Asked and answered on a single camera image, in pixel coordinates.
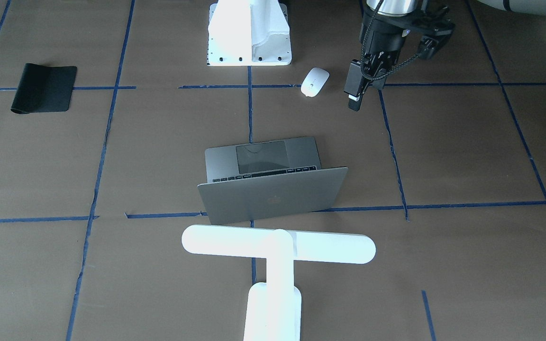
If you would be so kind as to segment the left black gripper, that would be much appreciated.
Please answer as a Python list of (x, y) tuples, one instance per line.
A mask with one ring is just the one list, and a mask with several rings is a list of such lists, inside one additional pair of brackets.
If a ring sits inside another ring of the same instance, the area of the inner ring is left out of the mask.
[(347, 72), (344, 93), (349, 97), (348, 107), (358, 111), (364, 90), (361, 64), (367, 76), (377, 77), (387, 74), (397, 64), (401, 48), (405, 42), (403, 18), (401, 16), (364, 14), (360, 42), (362, 52), (360, 61), (352, 60)]

